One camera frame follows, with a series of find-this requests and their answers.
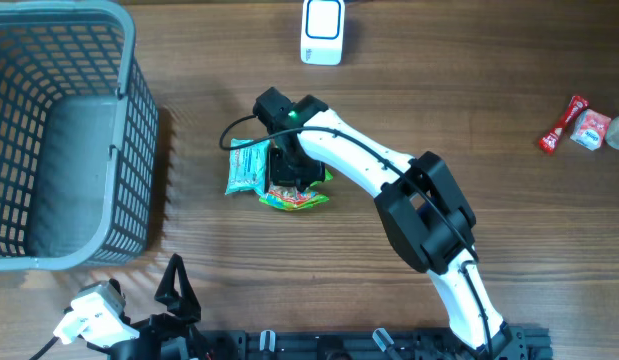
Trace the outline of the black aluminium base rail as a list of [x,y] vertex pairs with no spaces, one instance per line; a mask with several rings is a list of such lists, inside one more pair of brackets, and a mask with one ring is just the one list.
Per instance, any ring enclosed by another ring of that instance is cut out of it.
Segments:
[[[485,350],[473,352],[446,328],[390,331],[387,340],[368,332],[278,332],[272,344],[259,333],[242,330],[204,331],[213,359],[486,359]],[[503,360],[552,360],[549,332],[543,328],[511,326],[493,341],[493,357]]]

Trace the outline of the white barcode scanner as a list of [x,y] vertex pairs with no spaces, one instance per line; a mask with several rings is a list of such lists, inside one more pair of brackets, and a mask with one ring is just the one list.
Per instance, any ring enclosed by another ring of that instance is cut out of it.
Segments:
[[309,65],[338,65],[343,54],[344,1],[304,0],[302,10],[300,59]]

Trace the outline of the grey plastic shopping basket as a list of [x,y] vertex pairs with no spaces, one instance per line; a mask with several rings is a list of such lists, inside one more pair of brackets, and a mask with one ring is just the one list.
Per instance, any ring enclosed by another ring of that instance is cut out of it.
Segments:
[[113,2],[0,2],[0,271],[146,248],[159,119],[135,40]]

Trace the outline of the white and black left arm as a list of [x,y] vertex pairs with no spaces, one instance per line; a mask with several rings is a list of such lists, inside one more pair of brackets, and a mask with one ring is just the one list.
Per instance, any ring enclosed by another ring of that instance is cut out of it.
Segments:
[[163,346],[181,339],[181,359],[215,358],[213,346],[196,327],[201,320],[201,306],[180,255],[171,256],[154,300],[165,305],[167,312],[131,324],[133,330],[139,331],[138,337],[108,347],[88,342],[87,348],[106,354],[109,359],[161,359]]

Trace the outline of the small red white box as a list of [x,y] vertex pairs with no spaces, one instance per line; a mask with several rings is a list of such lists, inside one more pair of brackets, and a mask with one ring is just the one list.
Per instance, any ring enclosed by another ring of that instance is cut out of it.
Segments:
[[609,117],[587,109],[576,119],[570,139],[588,150],[597,150],[603,143],[610,123]]

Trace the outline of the teal tissue packet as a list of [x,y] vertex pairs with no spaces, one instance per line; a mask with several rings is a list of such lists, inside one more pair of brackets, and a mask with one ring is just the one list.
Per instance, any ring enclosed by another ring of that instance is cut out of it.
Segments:
[[229,176],[225,194],[254,191],[265,194],[270,141],[266,140],[229,153]]

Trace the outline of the Haribo gummy candy bag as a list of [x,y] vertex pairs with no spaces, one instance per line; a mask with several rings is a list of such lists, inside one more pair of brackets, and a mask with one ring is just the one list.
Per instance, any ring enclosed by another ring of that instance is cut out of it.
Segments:
[[327,195],[307,188],[303,191],[295,186],[274,185],[265,172],[257,174],[256,188],[260,194],[259,201],[265,205],[285,211],[312,208],[329,201]]

